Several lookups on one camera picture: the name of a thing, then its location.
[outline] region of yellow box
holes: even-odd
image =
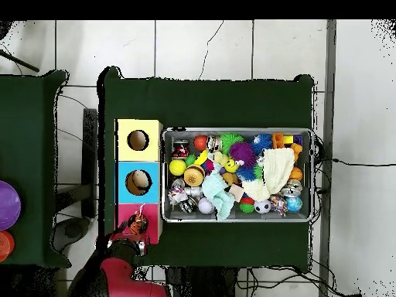
[[[162,124],[159,121],[127,118],[116,121],[118,161],[160,161]]]
[[[292,135],[284,135],[283,136],[283,144],[289,145],[293,143],[293,136]]]

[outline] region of pink box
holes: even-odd
[[[127,221],[142,204],[118,204],[118,226]],[[148,226],[145,237],[149,238],[150,244],[157,244],[159,236],[162,233],[162,218],[159,212],[158,204],[146,204],[143,206],[142,214],[147,217]],[[126,228],[123,233],[128,234],[129,229]]]

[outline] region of white cloth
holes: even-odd
[[[287,183],[294,166],[294,151],[291,148],[265,149],[261,163],[264,181],[242,181],[245,193],[257,202],[267,200]]]

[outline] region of light blue cloth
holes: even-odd
[[[217,210],[217,219],[225,220],[230,216],[231,209],[234,205],[235,197],[231,193],[226,193],[228,187],[220,175],[221,166],[219,163],[213,163],[214,170],[207,176],[202,183],[203,195],[214,205]]]

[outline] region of red ball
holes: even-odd
[[[253,205],[254,200],[250,197],[243,197],[239,203]]]
[[[205,135],[198,135],[194,138],[194,147],[199,151],[207,148],[207,137]]]

